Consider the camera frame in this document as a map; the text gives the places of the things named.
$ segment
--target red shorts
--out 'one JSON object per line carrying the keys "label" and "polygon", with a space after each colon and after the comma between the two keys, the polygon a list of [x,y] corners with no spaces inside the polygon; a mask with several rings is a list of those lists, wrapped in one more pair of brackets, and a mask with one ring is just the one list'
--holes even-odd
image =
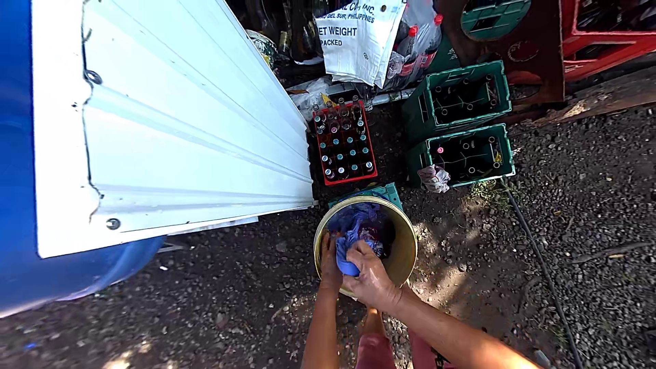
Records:
{"label": "red shorts", "polygon": [[[430,349],[428,342],[411,330],[408,330],[408,336],[414,369],[436,369],[437,356]],[[449,365],[445,368],[455,368],[455,366]],[[390,340],[377,333],[362,335],[358,346],[356,369],[396,369]]]}

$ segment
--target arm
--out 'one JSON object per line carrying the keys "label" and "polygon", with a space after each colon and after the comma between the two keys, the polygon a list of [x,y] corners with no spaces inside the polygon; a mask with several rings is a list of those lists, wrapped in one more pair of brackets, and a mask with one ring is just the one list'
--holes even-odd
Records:
{"label": "arm", "polygon": [[368,305],[396,317],[459,368],[538,368],[499,340],[421,301],[408,287],[396,288],[369,246],[356,242],[346,259],[360,270],[344,284]]}
{"label": "arm", "polygon": [[335,238],[326,233],[321,242],[321,283],[314,304],[310,333],[305,343],[301,368],[338,368],[335,309],[342,286],[342,273],[335,258]]}

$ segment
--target green plastic basket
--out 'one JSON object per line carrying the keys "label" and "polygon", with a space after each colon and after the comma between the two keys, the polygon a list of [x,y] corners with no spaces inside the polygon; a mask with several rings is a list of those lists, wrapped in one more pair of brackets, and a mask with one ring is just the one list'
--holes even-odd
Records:
{"label": "green plastic basket", "polygon": [[[531,0],[513,0],[498,5],[476,7],[462,12],[462,30],[473,39],[496,39],[510,33],[524,18]],[[438,52],[427,69],[428,73],[460,68],[460,60],[451,41],[442,32]]]}
{"label": "green plastic basket", "polygon": [[[497,95],[496,106],[488,109],[488,113],[485,114],[458,119],[448,123],[438,121],[435,109],[439,108],[439,105],[436,106],[436,103],[434,103],[434,90],[436,87],[439,86],[443,90],[446,90],[448,87],[460,84],[464,79],[479,81],[488,74],[494,77],[492,82],[493,90]],[[475,104],[485,104],[486,98],[489,101],[489,95],[486,89],[482,88],[479,91],[478,97],[481,97],[483,100],[475,102]],[[508,80],[504,74],[503,62],[500,60],[429,74],[419,84],[405,104],[403,104],[402,108],[403,120],[405,120],[405,133],[410,144],[416,144],[436,135],[444,135],[457,130],[474,127],[477,124],[501,116],[511,111],[511,109]]]}
{"label": "green plastic basket", "polygon": [[388,200],[392,204],[396,205],[396,207],[398,207],[401,211],[403,211],[403,205],[401,204],[401,200],[399,199],[399,194],[396,191],[396,185],[394,184],[394,182],[390,184],[386,184],[385,186],[369,186],[363,190],[351,192],[349,194],[341,196],[340,198],[332,199],[328,203],[328,208],[329,209],[332,208],[338,202],[345,200],[351,196],[381,197],[384,198],[385,200]]}
{"label": "green plastic basket", "polygon": [[[490,137],[495,138],[495,143],[490,143],[488,145],[487,143],[489,143]],[[489,167],[492,168],[494,162],[499,162],[500,166],[498,168],[490,169],[487,173],[460,179],[457,177],[457,171],[455,169],[460,169],[461,166],[463,168],[466,167],[466,162],[459,163],[453,161],[440,165],[441,160],[435,156],[439,147],[447,146],[449,144],[454,145],[460,144],[461,142],[469,142],[469,140],[474,139],[479,142],[479,145],[476,149],[471,149],[472,153],[470,158],[473,158],[475,155],[482,155],[477,157],[477,160],[479,160],[477,164],[489,164]],[[515,165],[512,161],[512,150],[510,149],[510,141],[506,134],[505,123],[471,129],[465,132],[451,133],[425,140],[408,151],[406,154],[406,160],[410,184],[413,187],[421,186],[421,179],[419,178],[417,171],[432,164],[437,164],[449,172],[451,180],[448,182],[448,185],[451,187],[464,186],[472,183],[488,181],[490,179],[515,175]]]}

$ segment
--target fabric in bucket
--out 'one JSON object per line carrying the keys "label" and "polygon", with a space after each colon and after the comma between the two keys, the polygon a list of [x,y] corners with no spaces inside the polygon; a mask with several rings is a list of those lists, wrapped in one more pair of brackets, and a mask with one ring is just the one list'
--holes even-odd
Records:
{"label": "fabric in bucket", "polygon": [[330,232],[341,232],[335,240],[337,247],[337,266],[342,273],[359,276],[355,264],[346,260],[346,252],[358,240],[364,240],[376,256],[384,259],[389,254],[387,245],[394,240],[396,233],[393,224],[380,210],[380,205],[371,202],[352,204],[340,210],[328,222]]}

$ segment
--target gravel ground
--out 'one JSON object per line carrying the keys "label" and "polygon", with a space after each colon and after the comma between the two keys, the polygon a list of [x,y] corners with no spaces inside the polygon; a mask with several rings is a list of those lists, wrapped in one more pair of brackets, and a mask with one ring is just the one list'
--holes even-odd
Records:
{"label": "gravel ground", "polygon": [[[418,234],[411,286],[529,358],[541,349],[558,368],[571,368],[550,293],[504,192],[490,182],[446,194],[407,188],[398,108],[377,108],[368,120],[376,122],[378,180],[397,183]],[[655,246],[571,264],[606,248],[654,241],[649,109],[656,107],[509,130],[518,151],[511,189],[590,368],[656,365],[644,335],[656,326]],[[298,367],[318,286],[316,225],[329,199],[366,184],[321,186],[313,209],[171,238],[189,249],[158,254],[134,277],[95,295],[0,320],[0,367]],[[339,299],[345,368],[354,367],[364,313],[363,305]],[[397,367],[411,367],[406,327],[392,317],[384,321]]]}

